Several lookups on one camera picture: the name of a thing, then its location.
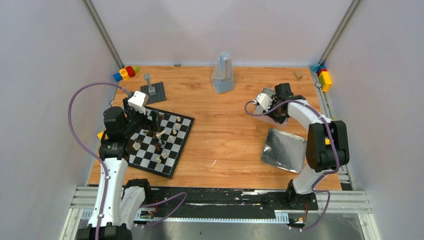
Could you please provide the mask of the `black white chessboard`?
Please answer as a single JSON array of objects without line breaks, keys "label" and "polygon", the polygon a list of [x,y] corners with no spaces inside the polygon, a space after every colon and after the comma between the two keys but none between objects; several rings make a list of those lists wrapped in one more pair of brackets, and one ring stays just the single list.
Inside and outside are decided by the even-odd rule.
[{"label": "black white chessboard", "polygon": [[137,141],[139,148],[131,150],[128,165],[171,179],[183,154],[195,118],[147,106],[146,114],[149,120],[153,119],[153,112],[163,117],[159,125],[159,131],[163,134],[158,139],[149,136],[144,129],[133,134],[131,139]]}]

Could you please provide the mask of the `white chess queen piece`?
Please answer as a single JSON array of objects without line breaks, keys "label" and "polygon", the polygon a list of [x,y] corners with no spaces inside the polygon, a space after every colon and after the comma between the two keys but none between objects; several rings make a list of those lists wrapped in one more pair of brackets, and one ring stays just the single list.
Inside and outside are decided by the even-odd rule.
[{"label": "white chess queen piece", "polygon": [[162,131],[160,131],[160,132],[158,132],[158,133],[156,133],[155,135],[154,135],[154,138],[155,139],[161,139],[161,137],[162,137],[162,135],[164,135],[165,133],[166,133],[167,131],[166,130],[162,130]]}]

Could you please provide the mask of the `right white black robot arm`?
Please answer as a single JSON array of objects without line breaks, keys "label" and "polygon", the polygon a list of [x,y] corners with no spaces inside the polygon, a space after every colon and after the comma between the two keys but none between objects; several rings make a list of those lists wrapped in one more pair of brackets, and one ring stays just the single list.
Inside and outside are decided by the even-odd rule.
[{"label": "right white black robot arm", "polygon": [[285,195],[286,204],[298,209],[324,177],[336,174],[349,163],[347,126],[342,120],[332,120],[319,113],[302,95],[295,95],[289,83],[278,84],[274,90],[268,117],[278,124],[292,118],[307,129],[307,165],[289,182]]}]

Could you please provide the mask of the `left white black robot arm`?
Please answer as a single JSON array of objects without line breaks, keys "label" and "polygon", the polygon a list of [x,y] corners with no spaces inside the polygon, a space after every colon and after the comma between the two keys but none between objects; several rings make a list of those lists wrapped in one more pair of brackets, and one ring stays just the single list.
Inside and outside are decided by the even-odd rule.
[{"label": "left white black robot arm", "polygon": [[150,130],[156,121],[146,114],[147,97],[126,97],[124,107],[112,106],[103,112],[105,132],[101,136],[99,158],[102,170],[93,213],[87,227],[79,229],[78,240],[130,240],[132,225],[140,206],[149,206],[153,193],[147,179],[129,180],[131,137],[141,129]]}]

